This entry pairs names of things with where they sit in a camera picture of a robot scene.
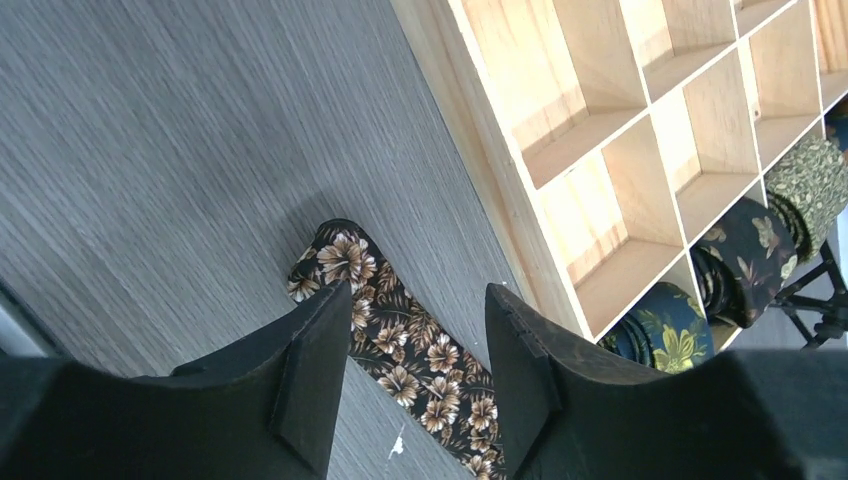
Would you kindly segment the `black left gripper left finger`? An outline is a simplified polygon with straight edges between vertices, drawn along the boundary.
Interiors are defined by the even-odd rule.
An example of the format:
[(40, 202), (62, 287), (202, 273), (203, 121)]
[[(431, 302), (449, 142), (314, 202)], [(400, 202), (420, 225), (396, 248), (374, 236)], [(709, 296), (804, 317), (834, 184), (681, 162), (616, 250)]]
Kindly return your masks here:
[(1, 362), (5, 479), (323, 479), (349, 352), (335, 281), (168, 376), (78, 361)]

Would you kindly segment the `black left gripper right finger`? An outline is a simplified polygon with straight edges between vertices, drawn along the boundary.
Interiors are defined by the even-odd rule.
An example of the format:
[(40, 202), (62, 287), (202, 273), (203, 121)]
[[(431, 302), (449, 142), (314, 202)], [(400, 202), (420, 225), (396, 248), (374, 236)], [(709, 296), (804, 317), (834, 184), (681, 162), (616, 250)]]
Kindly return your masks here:
[(606, 351), (504, 286), (485, 321), (511, 479), (843, 479), (847, 354), (731, 350), (679, 374)]

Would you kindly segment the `brown floral black tie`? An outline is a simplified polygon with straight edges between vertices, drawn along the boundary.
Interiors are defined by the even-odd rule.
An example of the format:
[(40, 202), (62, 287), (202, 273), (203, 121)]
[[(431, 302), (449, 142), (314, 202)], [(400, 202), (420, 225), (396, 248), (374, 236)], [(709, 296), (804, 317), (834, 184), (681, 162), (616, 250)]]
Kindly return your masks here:
[(374, 240), (347, 219), (318, 227), (292, 266), (287, 291), (301, 303), (336, 281), (352, 290), (353, 360), (475, 478), (506, 478), (491, 373), (413, 297)]

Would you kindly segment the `navy yellow floral rolled tie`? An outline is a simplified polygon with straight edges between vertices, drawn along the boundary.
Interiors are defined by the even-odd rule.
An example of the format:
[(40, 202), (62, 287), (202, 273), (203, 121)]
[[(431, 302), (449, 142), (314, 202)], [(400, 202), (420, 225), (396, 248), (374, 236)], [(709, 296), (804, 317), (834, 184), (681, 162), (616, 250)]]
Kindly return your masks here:
[(695, 298), (668, 282), (655, 284), (598, 345), (670, 374), (690, 370), (715, 355), (712, 334)]

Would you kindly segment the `black beige floral rolled tie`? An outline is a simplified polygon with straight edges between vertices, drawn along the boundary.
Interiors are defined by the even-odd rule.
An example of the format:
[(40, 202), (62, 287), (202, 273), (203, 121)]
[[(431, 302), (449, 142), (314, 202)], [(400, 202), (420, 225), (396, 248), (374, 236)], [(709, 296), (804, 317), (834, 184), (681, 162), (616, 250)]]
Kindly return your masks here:
[(798, 262), (780, 217), (747, 197), (695, 242), (691, 257), (708, 321), (743, 329), (763, 314)]

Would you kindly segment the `wooden compartment tray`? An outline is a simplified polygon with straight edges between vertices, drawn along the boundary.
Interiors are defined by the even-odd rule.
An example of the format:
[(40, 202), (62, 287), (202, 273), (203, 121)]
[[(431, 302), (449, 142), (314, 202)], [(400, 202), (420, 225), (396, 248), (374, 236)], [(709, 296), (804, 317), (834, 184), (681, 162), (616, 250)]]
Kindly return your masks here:
[(396, 1), (522, 296), (596, 341), (847, 95), (843, 1)]

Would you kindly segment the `olive patterned rolled tie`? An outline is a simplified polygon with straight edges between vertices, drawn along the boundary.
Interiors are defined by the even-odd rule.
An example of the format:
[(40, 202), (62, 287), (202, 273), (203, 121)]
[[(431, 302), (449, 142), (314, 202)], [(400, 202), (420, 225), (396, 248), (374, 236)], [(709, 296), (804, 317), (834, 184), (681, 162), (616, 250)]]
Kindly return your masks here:
[(800, 140), (766, 174), (770, 204), (786, 219), (798, 262), (815, 257), (847, 206), (847, 160), (833, 142)]

